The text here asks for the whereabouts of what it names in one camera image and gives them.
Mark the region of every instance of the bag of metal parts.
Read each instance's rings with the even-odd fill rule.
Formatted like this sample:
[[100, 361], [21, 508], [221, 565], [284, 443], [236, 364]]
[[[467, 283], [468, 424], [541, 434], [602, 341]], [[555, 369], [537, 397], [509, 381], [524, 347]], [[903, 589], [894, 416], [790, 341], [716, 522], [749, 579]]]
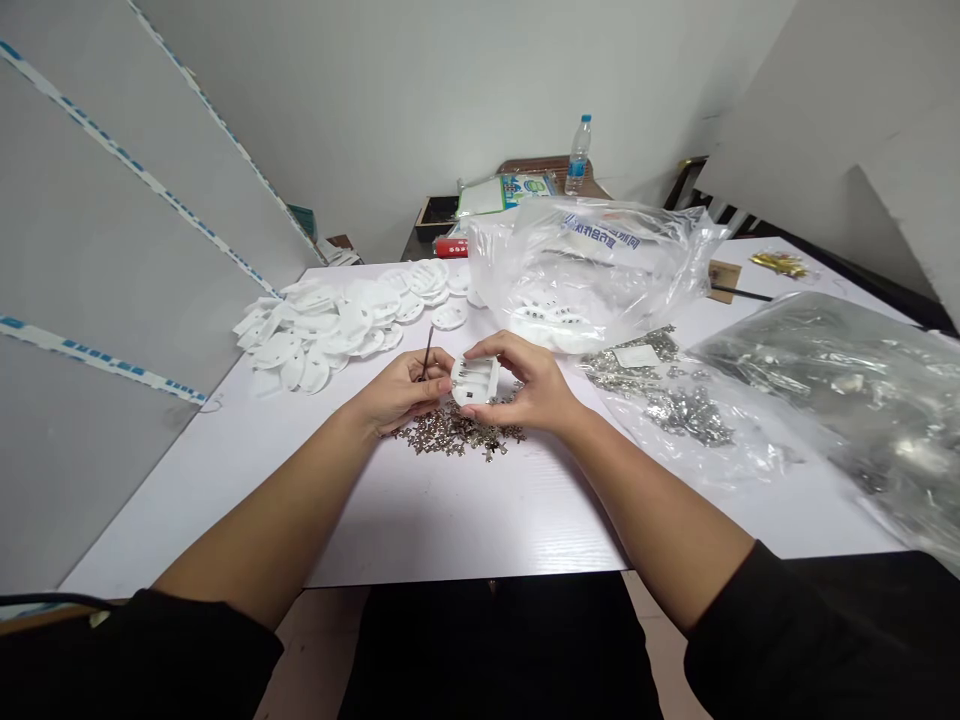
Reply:
[[954, 341], [803, 292], [690, 352], [783, 401], [798, 434], [853, 480], [888, 528], [960, 570], [960, 346]]
[[702, 207], [670, 212], [565, 196], [464, 218], [461, 227], [474, 287], [497, 323], [561, 353], [665, 325], [707, 294], [710, 258], [729, 235]]
[[708, 496], [773, 482], [802, 462], [765, 398], [684, 361], [672, 330], [668, 325], [577, 362], [634, 442]]

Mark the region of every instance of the left hand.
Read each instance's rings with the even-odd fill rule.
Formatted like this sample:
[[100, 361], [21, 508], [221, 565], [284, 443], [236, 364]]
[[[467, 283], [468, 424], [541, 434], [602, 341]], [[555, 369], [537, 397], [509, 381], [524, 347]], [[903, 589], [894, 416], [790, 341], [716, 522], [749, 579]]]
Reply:
[[450, 373], [454, 359], [442, 348], [431, 348], [427, 358], [426, 380], [423, 373], [426, 350], [397, 355], [377, 377], [343, 406], [364, 428], [379, 436], [405, 425], [418, 415], [440, 407], [440, 397], [450, 392]]

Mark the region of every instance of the floor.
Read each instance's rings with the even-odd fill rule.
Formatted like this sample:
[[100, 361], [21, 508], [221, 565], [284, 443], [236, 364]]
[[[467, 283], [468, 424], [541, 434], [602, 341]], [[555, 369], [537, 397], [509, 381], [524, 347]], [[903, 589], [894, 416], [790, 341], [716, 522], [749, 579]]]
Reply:
[[[647, 652], [666, 720], [709, 720], [683, 676], [686, 640], [635, 572], [623, 580], [647, 635]], [[335, 718], [350, 678], [367, 588], [304, 592], [277, 629], [286, 652], [257, 710], [257, 720]]]

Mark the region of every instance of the forearm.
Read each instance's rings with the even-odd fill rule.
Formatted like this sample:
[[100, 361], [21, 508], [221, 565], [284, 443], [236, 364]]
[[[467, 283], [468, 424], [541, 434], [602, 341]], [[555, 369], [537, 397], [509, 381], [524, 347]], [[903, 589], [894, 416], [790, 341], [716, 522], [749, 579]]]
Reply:
[[377, 437], [344, 406], [243, 502], [190, 546], [154, 588], [226, 601], [275, 628], [339, 520]]
[[558, 433], [589, 478], [644, 584], [689, 632], [753, 538], [587, 408]]

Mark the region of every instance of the hand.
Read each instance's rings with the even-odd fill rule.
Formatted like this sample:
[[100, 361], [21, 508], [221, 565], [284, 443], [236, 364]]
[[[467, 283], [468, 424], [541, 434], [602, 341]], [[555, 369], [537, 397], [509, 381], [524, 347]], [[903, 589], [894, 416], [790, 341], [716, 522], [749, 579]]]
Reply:
[[463, 356], [467, 360], [498, 355], [500, 364], [524, 384], [513, 402], [464, 405], [460, 412], [487, 425], [522, 425], [558, 432], [583, 408], [563, 379], [553, 353], [506, 330], [481, 340]]
[[343, 406], [371, 432], [383, 436], [411, 418], [440, 407], [440, 397], [450, 392], [453, 358], [441, 348], [431, 348], [427, 358], [427, 380], [423, 373], [426, 350], [397, 355], [369, 385]]

